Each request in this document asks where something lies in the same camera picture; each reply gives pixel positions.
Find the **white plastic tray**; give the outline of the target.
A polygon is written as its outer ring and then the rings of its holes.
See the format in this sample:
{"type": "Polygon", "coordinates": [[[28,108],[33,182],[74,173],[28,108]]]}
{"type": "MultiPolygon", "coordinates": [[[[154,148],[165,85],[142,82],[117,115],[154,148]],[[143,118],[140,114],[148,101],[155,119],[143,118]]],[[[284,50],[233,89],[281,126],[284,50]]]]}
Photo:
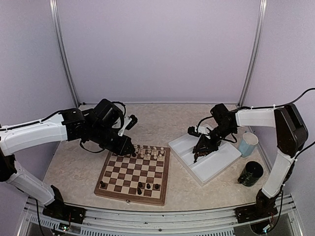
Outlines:
{"type": "Polygon", "coordinates": [[[200,186],[204,186],[238,160],[241,152],[231,143],[223,141],[218,151],[199,157],[194,162],[192,151],[198,140],[198,137],[185,134],[170,141],[168,145],[189,174],[200,186]]]}

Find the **wooden chess board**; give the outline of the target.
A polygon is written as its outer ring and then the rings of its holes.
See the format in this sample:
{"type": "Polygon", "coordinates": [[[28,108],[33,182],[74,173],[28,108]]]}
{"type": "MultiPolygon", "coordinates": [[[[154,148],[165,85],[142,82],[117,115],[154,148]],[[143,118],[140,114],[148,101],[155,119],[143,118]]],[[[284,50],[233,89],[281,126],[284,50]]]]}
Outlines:
{"type": "Polygon", "coordinates": [[[168,182],[170,148],[135,145],[137,156],[107,154],[94,194],[139,204],[164,206],[168,182]],[[100,188],[99,182],[106,184],[100,188]],[[142,194],[137,194],[138,183],[142,182],[142,194]]]}

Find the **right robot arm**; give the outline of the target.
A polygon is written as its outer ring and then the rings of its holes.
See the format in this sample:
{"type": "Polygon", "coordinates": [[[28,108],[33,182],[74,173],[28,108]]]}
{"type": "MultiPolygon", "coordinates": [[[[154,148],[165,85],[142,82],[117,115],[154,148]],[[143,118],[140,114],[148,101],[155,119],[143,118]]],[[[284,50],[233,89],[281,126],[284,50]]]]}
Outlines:
{"type": "Polygon", "coordinates": [[[239,127],[264,126],[276,130],[277,156],[271,173],[256,195],[252,214],[262,218],[275,206],[275,200],[290,178],[297,156],[305,151],[308,139],[306,125],[293,103],[269,107],[240,107],[228,110],[224,104],[217,104],[210,110],[210,117],[217,126],[214,129],[188,128],[188,134],[198,137],[193,148],[194,160],[219,150],[228,135],[233,136],[239,127]]]}

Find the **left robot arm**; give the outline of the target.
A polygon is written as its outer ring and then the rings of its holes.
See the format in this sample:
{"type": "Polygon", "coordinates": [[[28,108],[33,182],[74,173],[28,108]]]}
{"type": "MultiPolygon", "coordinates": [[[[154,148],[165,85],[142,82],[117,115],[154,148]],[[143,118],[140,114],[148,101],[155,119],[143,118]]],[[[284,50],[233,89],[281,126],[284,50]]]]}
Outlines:
{"type": "Polygon", "coordinates": [[[122,102],[102,99],[94,108],[59,110],[51,115],[0,129],[0,180],[34,197],[59,219],[69,214],[69,208],[58,188],[43,183],[16,160],[15,153],[43,144],[79,140],[99,146],[97,153],[108,150],[117,155],[135,156],[131,137],[124,134],[138,119],[126,115],[122,102]]]}

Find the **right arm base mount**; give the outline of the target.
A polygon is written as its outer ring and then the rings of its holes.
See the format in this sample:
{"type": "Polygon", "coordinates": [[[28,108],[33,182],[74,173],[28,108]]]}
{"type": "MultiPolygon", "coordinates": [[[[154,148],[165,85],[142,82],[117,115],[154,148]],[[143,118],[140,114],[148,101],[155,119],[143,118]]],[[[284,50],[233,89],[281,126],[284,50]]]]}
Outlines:
{"type": "Polygon", "coordinates": [[[235,208],[235,214],[239,224],[269,217],[272,214],[276,215],[277,213],[278,210],[275,206],[271,208],[258,208],[256,205],[248,205],[235,208]]]}

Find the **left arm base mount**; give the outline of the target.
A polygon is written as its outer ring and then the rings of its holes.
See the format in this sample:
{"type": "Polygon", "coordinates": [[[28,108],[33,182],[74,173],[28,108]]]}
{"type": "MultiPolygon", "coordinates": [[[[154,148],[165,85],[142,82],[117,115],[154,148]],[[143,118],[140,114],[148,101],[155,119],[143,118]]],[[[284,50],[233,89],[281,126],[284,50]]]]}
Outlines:
{"type": "Polygon", "coordinates": [[[77,224],[83,223],[85,214],[84,208],[70,205],[45,206],[43,210],[43,215],[77,224]]]}

